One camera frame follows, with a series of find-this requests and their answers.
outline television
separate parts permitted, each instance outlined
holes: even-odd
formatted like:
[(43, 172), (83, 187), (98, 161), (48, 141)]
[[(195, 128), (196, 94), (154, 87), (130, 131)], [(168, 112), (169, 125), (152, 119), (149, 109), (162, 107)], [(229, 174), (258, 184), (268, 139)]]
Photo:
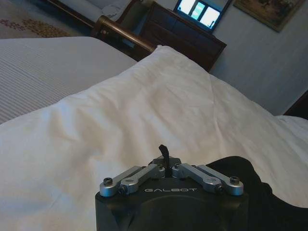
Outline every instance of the television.
[(228, 0), (178, 0), (174, 12), (212, 33)]

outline sofa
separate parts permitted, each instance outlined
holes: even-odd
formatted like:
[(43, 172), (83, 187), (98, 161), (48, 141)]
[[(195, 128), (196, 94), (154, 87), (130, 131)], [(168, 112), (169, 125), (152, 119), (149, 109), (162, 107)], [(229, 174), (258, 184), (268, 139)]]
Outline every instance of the sofa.
[(142, 0), (47, 0), (93, 27), (101, 15), (133, 29), (147, 10)]

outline wooden dresser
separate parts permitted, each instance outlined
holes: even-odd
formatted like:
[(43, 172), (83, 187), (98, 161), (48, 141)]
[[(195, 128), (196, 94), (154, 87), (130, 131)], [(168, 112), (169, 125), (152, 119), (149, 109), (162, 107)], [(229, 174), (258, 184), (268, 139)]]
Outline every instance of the wooden dresser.
[[(140, 36), (154, 45), (167, 45), (209, 71), (226, 44), (171, 10), (153, 2)], [(140, 48), (135, 53), (143, 58)]]

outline patterned carpet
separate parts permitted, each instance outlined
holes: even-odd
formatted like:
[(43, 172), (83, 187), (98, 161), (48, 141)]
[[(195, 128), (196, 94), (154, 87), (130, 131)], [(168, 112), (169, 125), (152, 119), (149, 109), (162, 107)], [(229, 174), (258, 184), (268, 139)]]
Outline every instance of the patterned carpet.
[(88, 36), (90, 29), (41, 0), (0, 0), (0, 39)]

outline floor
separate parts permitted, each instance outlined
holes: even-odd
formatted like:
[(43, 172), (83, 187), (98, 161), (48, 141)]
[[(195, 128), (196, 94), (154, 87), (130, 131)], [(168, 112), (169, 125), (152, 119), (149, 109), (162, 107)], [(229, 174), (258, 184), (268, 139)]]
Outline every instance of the floor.
[(10, 0), (30, 15), (50, 24), (63, 24), (71, 34), (90, 36), (91, 29), (44, 0)]

